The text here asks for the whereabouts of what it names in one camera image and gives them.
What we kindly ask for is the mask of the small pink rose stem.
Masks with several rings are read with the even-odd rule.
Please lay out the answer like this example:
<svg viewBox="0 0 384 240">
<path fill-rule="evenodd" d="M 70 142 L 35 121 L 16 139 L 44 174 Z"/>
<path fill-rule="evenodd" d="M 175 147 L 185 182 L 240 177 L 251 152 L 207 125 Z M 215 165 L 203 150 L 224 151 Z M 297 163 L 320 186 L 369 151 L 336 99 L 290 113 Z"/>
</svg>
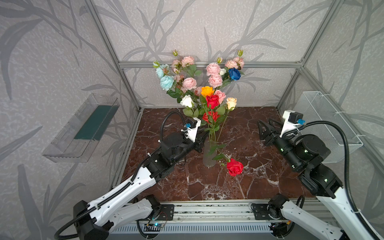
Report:
<svg viewBox="0 0 384 240">
<path fill-rule="evenodd" d="M 216 107 L 216 112 L 219 116 L 222 116 L 227 108 L 227 105 L 225 103 L 226 94 L 220 90 L 216 90 L 214 96 L 217 96 L 219 101 L 219 105 Z"/>
</svg>

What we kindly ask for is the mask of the peach rose stem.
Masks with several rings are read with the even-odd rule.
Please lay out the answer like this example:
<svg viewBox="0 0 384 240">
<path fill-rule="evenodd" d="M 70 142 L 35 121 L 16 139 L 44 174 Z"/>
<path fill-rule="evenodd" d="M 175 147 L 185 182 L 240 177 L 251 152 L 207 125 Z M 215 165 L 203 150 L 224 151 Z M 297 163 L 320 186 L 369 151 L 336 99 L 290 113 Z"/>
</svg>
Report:
<svg viewBox="0 0 384 240">
<path fill-rule="evenodd" d="M 222 134 L 222 128 L 224 127 L 224 124 L 229 116 L 229 113 L 233 111 L 237 106 L 237 99 L 236 98 L 227 98 L 225 101 L 223 101 L 218 107 L 216 107 L 216 123 L 215 123 L 215 140 L 218 141 L 221 134 Z"/>
</svg>

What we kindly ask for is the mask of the red rose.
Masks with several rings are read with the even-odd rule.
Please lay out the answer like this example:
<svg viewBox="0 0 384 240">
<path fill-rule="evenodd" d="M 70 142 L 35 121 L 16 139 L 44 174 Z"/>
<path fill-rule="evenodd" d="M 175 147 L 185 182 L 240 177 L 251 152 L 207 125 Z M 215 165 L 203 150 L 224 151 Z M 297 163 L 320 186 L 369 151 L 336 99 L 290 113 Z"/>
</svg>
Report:
<svg viewBox="0 0 384 240">
<path fill-rule="evenodd" d="M 212 95 L 210 97 L 206 97 L 206 102 L 207 102 L 207 111 L 206 112 L 210 112 L 210 111 L 215 112 L 216 107 L 219 105 L 218 97 L 214 96 L 214 95 Z"/>
</svg>

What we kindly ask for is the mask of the orange rose stem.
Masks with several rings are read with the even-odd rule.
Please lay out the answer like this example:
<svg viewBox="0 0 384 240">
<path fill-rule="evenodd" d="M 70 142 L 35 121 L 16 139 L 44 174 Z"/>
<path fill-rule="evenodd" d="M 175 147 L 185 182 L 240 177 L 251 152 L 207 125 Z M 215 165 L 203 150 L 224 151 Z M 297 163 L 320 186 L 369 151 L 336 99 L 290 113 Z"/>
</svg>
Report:
<svg viewBox="0 0 384 240">
<path fill-rule="evenodd" d="M 214 89 L 212 87 L 202 87 L 201 89 L 201 95 L 206 98 L 210 97 L 214 94 Z"/>
</svg>

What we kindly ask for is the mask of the pink peony stem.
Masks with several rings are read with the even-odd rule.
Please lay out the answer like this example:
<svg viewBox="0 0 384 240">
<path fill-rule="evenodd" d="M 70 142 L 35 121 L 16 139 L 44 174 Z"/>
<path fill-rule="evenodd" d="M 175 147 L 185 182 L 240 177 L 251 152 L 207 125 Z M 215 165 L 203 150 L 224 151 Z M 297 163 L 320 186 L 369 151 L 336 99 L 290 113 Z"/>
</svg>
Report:
<svg viewBox="0 0 384 240">
<path fill-rule="evenodd" d="M 191 92 L 195 96 L 199 97 L 201 95 L 202 88 L 197 86 L 197 81 L 194 78 L 186 78 L 183 80 L 181 85 L 181 91 L 183 96 L 185 96 L 187 92 Z"/>
</svg>

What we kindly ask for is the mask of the blue rose stem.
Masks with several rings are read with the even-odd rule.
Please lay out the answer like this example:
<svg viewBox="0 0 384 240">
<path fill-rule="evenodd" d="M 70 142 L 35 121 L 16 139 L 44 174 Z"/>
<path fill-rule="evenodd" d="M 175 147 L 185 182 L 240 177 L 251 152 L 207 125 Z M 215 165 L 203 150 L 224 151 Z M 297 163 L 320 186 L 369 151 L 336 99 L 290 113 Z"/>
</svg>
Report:
<svg viewBox="0 0 384 240">
<path fill-rule="evenodd" d="M 229 69 L 228 73 L 229 73 L 229 79 L 231 81 L 238 81 L 242 75 L 241 72 L 236 68 Z"/>
</svg>

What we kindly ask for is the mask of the pale green hydrangea stem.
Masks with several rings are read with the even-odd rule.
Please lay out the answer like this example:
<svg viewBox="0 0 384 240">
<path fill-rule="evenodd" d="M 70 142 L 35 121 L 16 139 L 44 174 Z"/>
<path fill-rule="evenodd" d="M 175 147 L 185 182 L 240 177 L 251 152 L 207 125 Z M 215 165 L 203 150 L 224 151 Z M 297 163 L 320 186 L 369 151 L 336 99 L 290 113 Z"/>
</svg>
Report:
<svg viewBox="0 0 384 240">
<path fill-rule="evenodd" d="M 179 90 L 176 90 L 177 82 L 171 73 L 171 67 L 167 64 L 161 64 L 158 61 L 153 62 L 153 67 L 160 80 L 162 90 L 166 91 L 166 93 L 174 99 L 180 98 L 182 94 L 180 94 Z"/>
</svg>

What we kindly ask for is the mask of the white rose stem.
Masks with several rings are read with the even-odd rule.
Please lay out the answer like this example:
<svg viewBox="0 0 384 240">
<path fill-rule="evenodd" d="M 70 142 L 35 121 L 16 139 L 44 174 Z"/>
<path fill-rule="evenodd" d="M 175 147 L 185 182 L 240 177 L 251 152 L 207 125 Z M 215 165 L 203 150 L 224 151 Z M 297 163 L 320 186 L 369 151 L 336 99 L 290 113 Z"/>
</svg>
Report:
<svg viewBox="0 0 384 240">
<path fill-rule="evenodd" d="M 227 73 L 227 70 L 226 69 L 221 69 L 220 70 L 220 75 L 223 76 Z"/>
</svg>

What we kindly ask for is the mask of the pink ranunculus stem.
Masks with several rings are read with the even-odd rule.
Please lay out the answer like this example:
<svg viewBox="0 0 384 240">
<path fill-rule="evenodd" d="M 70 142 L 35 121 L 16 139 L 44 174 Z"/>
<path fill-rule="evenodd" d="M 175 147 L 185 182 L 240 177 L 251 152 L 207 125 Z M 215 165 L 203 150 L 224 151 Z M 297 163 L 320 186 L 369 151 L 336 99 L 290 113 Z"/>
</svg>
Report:
<svg viewBox="0 0 384 240">
<path fill-rule="evenodd" d="M 206 67 L 207 76 L 209 76 L 208 83 L 212 88 L 222 86 L 223 79 L 220 75 L 221 67 L 217 63 L 210 63 Z"/>
</svg>

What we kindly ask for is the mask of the pink white carnation stem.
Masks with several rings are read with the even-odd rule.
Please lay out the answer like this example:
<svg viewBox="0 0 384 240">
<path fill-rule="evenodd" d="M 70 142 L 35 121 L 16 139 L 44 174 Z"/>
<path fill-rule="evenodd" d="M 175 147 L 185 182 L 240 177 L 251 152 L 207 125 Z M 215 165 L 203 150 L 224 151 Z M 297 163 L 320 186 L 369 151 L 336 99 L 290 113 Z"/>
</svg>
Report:
<svg viewBox="0 0 384 240">
<path fill-rule="evenodd" d="M 175 59 L 172 62 L 171 69 L 175 74 L 180 75 L 182 72 L 185 72 L 190 77 L 195 76 L 197 67 L 192 56 L 182 57 L 177 50 L 173 50 L 172 54 Z"/>
</svg>

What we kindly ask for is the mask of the clear frosted glass vase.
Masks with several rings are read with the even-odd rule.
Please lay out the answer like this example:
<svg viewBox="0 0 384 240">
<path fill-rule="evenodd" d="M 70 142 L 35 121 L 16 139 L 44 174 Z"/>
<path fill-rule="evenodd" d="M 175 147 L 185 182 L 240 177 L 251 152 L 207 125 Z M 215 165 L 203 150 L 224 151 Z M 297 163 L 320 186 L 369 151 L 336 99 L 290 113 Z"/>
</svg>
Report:
<svg viewBox="0 0 384 240">
<path fill-rule="evenodd" d="M 215 156 L 216 152 L 211 153 L 211 142 L 206 140 L 203 148 L 203 165 L 207 168 L 213 167 L 216 164 L 216 160 L 213 160 Z"/>
</svg>

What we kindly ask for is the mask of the pink lisianthus flower stem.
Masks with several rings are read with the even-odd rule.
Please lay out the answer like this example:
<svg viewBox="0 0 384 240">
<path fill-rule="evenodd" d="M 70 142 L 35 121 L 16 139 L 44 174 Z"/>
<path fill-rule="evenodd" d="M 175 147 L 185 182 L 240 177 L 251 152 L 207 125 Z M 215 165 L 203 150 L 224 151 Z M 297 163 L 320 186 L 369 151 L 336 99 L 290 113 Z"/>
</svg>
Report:
<svg viewBox="0 0 384 240">
<path fill-rule="evenodd" d="M 227 69 L 237 69 L 241 70 L 245 65 L 244 59 L 243 59 L 243 50 L 239 50 L 238 54 L 235 58 L 228 60 L 225 64 L 225 67 Z"/>
</svg>

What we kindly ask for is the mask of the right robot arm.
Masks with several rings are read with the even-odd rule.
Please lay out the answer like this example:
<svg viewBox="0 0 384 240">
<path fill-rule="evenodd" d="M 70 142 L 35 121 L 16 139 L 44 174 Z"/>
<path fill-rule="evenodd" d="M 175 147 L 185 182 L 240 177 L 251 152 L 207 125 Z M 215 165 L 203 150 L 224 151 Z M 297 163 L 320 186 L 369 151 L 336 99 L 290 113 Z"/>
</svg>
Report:
<svg viewBox="0 0 384 240">
<path fill-rule="evenodd" d="M 292 137 L 308 127 L 328 125 L 341 136 L 344 144 L 344 180 L 323 164 L 331 151 L 315 135 L 300 136 L 296 142 Z M 260 139 L 266 146 L 275 146 L 290 164 L 294 172 L 299 173 L 302 185 L 315 196 L 332 214 L 339 224 L 338 228 L 307 213 L 285 196 L 278 194 L 270 202 L 270 210 L 283 218 L 298 224 L 321 240 L 381 240 L 382 236 L 372 227 L 357 208 L 350 189 L 350 151 L 343 130 L 329 121 L 314 121 L 298 125 L 279 137 L 279 131 L 268 123 L 258 121 Z"/>
</svg>

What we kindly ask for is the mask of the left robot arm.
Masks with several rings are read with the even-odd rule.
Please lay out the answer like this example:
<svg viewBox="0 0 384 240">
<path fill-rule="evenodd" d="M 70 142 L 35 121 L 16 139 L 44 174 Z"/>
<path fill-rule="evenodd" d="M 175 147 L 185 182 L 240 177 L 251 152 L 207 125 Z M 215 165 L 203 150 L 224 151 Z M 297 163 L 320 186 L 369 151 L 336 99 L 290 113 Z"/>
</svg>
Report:
<svg viewBox="0 0 384 240">
<path fill-rule="evenodd" d="M 160 146 L 144 159 L 133 175 L 105 195 L 74 206 L 74 218 L 54 235 L 56 240 L 105 240 L 115 229 L 133 221 L 155 218 L 162 205 L 154 196 L 130 201 L 156 185 L 191 152 L 203 150 L 208 132 L 200 130 L 201 120 L 182 120 L 183 129 L 167 137 L 160 133 Z"/>
</svg>

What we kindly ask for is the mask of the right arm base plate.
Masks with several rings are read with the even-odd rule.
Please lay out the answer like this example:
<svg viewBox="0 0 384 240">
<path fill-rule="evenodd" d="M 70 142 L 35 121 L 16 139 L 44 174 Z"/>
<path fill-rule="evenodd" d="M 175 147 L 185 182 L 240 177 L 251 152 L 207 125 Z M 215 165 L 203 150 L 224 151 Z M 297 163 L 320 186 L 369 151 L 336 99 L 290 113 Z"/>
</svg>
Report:
<svg viewBox="0 0 384 240">
<path fill-rule="evenodd" d="M 272 221 L 272 222 L 288 222 L 280 211 L 270 209 L 268 204 L 251 204 L 251 211 L 254 214 L 255 220 Z"/>
</svg>

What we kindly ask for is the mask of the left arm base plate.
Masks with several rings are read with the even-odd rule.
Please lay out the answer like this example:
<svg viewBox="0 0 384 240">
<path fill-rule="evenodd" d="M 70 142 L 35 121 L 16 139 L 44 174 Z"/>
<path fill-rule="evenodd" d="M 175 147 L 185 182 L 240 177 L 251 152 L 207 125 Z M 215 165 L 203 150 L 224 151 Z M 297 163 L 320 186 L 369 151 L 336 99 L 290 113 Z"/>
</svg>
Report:
<svg viewBox="0 0 384 240">
<path fill-rule="evenodd" d="M 175 205 L 173 204 L 161 204 L 155 207 L 149 215 L 149 219 L 152 221 L 172 221 L 175 213 Z"/>
</svg>

